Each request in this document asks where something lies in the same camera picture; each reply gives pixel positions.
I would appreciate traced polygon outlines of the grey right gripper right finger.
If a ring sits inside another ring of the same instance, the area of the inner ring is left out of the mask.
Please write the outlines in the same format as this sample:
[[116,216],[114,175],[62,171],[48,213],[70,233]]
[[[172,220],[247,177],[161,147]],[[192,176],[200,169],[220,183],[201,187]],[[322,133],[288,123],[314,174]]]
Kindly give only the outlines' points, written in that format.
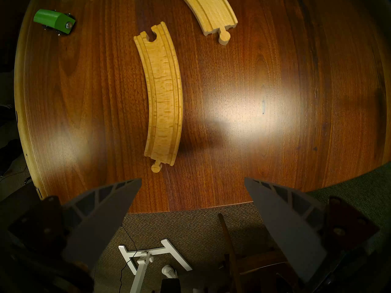
[[246,177],[264,225],[298,277],[308,283],[327,256],[320,230],[325,204],[299,190]]

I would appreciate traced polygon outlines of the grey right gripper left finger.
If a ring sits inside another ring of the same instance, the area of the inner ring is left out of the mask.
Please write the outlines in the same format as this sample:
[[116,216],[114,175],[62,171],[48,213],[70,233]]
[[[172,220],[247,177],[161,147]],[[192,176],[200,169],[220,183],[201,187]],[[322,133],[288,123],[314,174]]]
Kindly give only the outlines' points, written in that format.
[[69,231],[62,258],[93,268],[122,225],[141,186],[142,179],[100,186],[62,205],[63,225]]

